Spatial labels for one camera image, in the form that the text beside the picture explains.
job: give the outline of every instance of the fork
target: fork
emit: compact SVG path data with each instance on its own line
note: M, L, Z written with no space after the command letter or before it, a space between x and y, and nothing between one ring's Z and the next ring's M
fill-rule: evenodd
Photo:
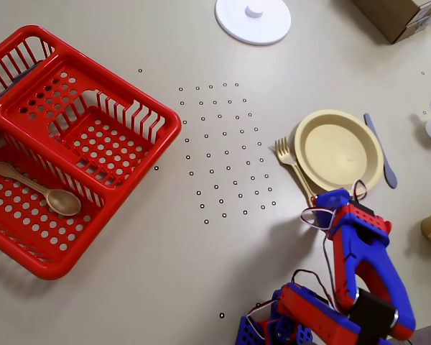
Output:
M308 206L313 207L314 205L312 204L312 198L315 194L313 193L310 186L308 185L308 182L303 176L302 171L300 170L300 167L297 164L297 160L295 159L295 156L290 152L289 144L287 143L287 138L283 138L275 141L274 150L276 151L278 160L282 164L290 165L294 169L295 175L297 175L300 183L302 184L303 190L305 191L305 194L307 196Z

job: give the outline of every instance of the butter knife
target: butter knife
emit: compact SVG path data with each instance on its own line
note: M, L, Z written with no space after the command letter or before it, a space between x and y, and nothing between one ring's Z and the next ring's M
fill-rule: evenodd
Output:
M374 127L374 124L372 123L371 117L369 114L364 114L364 121L366 122L366 125L368 128L371 129L371 131L375 134L375 137L378 139L381 147L381 151L383 152L383 159L384 159L384 174L385 174L385 180L388 183L388 185L395 189L397 187L397 178L394 174L394 171L389 166L388 160L385 155L385 151L383 151L383 147L381 146L380 138L378 135L376 135L376 130Z

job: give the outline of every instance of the brown box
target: brown box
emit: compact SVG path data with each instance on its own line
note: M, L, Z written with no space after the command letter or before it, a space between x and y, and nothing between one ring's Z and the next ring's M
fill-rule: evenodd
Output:
M431 0L353 0L390 43L422 31L431 22Z

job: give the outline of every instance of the cable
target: cable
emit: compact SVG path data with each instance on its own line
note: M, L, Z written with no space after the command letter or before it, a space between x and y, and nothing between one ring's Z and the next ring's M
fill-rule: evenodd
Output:
M335 306L333 305L332 302L332 297L329 295L328 291L326 290L324 284L321 282L321 279L319 278L319 275L314 272L314 271L310 271L310 270L304 270L302 268L299 268L298 270L295 270L294 274L292 275L292 279L291 281L293 283L295 283L295 276L297 275L297 273L299 272L305 272L305 273L311 273L312 275L314 275L316 277L316 279L318 280L319 285L321 285L321 288L323 289L324 293L325 293L325 297L327 297L327 299L329 300L329 303L332 305L333 308L335 308Z

